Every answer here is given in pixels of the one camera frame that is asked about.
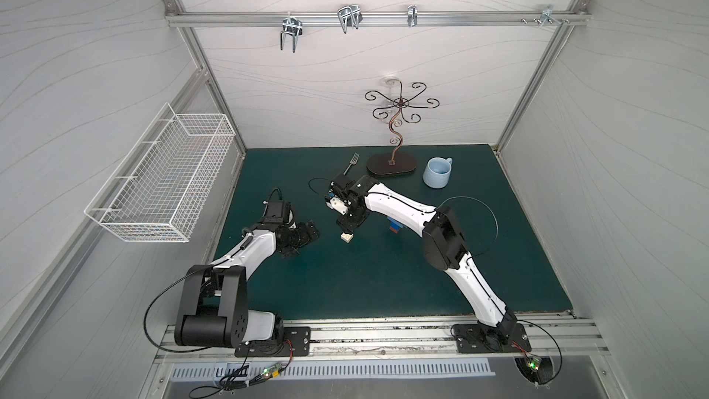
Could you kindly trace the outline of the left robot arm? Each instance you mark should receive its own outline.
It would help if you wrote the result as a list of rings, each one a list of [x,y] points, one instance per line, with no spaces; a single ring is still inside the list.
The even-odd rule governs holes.
[[[238,349],[247,344],[285,343],[282,318],[270,311],[251,310],[247,281],[260,264],[274,254],[297,255],[319,238],[313,221],[295,219],[291,204],[266,201],[260,221],[242,230],[242,239],[225,255],[208,264],[196,264],[170,284],[182,286],[175,319],[174,339],[181,348],[170,349],[148,331],[146,310],[143,333],[148,342],[166,353],[188,354],[210,348]]]

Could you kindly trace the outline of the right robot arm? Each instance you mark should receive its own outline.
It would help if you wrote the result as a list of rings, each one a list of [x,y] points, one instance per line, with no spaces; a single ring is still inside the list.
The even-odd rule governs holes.
[[[369,214],[376,212],[417,234],[425,260],[449,275],[476,315],[476,339],[492,352],[509,345],[518,324],[513,310],[494,292],[478,270],[452,207],[414,201],[365,175],[357,181],[338,175],[330,182],[327,206],[338,212],[342,239],[349,241]]]

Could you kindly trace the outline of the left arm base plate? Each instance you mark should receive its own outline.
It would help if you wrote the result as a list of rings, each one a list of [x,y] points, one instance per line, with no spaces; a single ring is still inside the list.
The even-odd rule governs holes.
[[[306,357],[310,351],[311,328],[305,326],[275,329],[269,339],[242,343],[235,351],[237,358]]]

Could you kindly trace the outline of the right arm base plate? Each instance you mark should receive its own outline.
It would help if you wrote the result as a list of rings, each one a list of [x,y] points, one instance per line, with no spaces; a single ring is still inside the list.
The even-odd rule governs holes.
[[[527,332],[521,324],[515,325],[508,341],[503,344],[494,334],[485,334],[478,324],[454,324],[450,328],[457,352],[460,354],[502,354],[531,352]]]

